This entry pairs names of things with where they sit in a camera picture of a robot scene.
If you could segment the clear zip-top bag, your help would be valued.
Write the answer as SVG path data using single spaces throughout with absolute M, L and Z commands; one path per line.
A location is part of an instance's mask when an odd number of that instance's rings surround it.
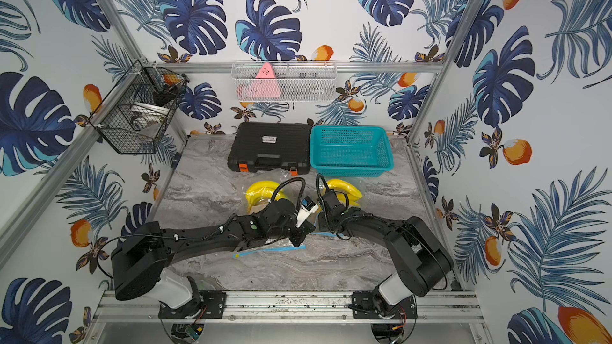
M 339 217 L 350 208 L 360 208 L 359 201 L 362 200 L 363 194 L 355 185 L 345 180 L 326 180 L 321 174 L 316 176 L 316 187 L 319 230 L 339 237 Z

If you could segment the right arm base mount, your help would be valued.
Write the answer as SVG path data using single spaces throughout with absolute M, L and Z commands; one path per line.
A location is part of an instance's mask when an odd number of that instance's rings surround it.
M 356 291 L 347 308 L 355 319 L 416 319 L 417 305 L 414 296 L 389 304 L 377 292 Z

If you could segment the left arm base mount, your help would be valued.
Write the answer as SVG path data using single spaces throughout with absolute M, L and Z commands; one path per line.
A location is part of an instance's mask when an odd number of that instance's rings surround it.
M 226 308 L 227 294 L 223 291 L 200 291 L 182 307 L 172 309 L 160 304 L 161 319 L 221 319 Z

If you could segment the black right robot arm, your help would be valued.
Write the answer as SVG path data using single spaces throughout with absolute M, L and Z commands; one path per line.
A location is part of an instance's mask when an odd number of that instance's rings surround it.
M 357 237 L 381 245 L 390 254 L 395 275 L 415 296 L 425 296 L 454 267 L 451 255 L 419 217 L 392 220 L 347 207 L 332 191 L 319 197 L 329 230 L 343 238 Z

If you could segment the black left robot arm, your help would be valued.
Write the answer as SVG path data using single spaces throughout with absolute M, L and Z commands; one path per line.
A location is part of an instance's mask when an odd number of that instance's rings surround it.
M 116 299 L 128 301 L 150 292 L 162 271 L 174 263 L 217 252 L 239 252 L 288 239 L 298 247 L 316 227 L 297 224 L 289 200 L 271 202 L 264 210 L 238 216 L 218 226 L 164 229 L 147 222 L 127 235 L 111 254 Z

